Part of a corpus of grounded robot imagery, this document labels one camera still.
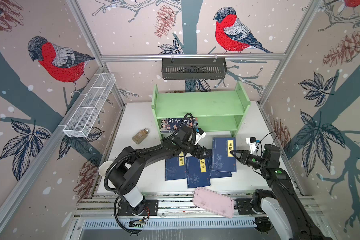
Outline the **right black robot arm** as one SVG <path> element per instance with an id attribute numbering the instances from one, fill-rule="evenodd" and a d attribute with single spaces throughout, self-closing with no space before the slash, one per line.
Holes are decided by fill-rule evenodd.
<path id="1" fill-rule="evenodd" d="M 330 240 L 315 225 L 294 190 L 288 173 L 280 168 L 280 149 L 266 144 L 260 156 L 248 150 L 230 151 L 241 164 L 260 170 L 271 190 L 255 190 L 252 209 L 265 213 L 282 240 Z"/>

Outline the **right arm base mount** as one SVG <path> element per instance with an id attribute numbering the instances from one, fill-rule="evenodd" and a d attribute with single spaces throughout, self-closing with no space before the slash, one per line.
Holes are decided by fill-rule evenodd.
<path id="1" fill-rule="evenodd" d="M 262 209 L 253 207 L 252 199 L 239 198 L 235 200 L 235 210 L 238 211 L 239 215 L 263 215 Z"/>

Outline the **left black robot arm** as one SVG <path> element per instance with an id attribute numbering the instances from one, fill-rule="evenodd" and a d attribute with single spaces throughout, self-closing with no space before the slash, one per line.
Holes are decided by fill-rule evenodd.
<path id="1" fill-rule="evenodd" d="M 181 153 L 202 160 L 210 157 L 207 148 L 199 145 L 200 139 L 206 136 L 202 128 L 189 128 L 185 125 L 186 117 L 193 121 L 191 113 L 187 113 L 180 127 L 168 137 L 161 140 L 159 145 L 133 149 L 124 148 L 112 164 L 107 167 L 104 176 L 104 187 L 109 192 L 116 193 L 123 201 L 128 203 L 134 215 L 146 210 L 145 197 L 137 187 L 138 181 L 145 167 L 158 161 L 178 157 Z"/>

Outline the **colourful illustrated history book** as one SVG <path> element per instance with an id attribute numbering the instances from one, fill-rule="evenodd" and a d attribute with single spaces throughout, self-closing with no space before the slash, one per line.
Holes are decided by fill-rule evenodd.
<path id="1" fill-rule="evenodd" d="M 174 133 L 180 128 L 182 122 L 183 122 L 183 118 L 161 119 L 159 120 L 160 132 L 162 134 Z M 194 118 L 193 121 L 191 120 L 191 118 L 186 118 L 182 126 L 186 126 L 188 128 L 194 127 L 195 129 L 199 128 L 197 118 Z"/>

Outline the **blue book plain cover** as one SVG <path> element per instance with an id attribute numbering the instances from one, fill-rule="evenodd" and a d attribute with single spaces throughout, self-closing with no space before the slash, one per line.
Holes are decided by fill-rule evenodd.
<path id="1" fill-rule="evenodd" d="M 226 159 L 221 154 L 217 154 L 217 156 L 215 157 L 215 160 L 213 160 L 214 150 L 209 149 L 209 151 L 212 154 L 211 157 L 208 158 L 211 179 L 231 178 L 232 177 L 231 172 L 222 172 L 221 171 L 223 169 L 223 167 L 225 166 Z"/>

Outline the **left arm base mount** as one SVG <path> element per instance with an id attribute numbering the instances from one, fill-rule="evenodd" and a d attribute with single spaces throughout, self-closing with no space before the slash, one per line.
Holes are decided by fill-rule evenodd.
<path id="1" fill-rule="evenodd" d="M 132 207 L 127 201 L 121 200 L 117 205 L 118 217 L 147 217 L 157 216 L 159 208 L 158 200 L 143 200 L 136 207 Z"/>

